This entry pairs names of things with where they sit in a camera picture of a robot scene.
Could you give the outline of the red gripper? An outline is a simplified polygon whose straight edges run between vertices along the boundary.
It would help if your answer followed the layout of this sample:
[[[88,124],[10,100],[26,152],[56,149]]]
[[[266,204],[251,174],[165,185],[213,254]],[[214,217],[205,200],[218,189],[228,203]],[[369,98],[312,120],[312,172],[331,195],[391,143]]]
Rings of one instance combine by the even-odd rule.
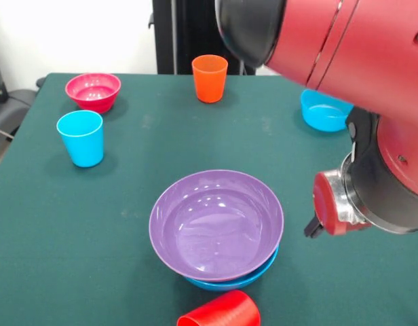
[[[340,170],[319,172],[313,182],[314,216],[305,226],[307,238],[317,238],[324,230],[332,236],[371,227],[349,201]]]

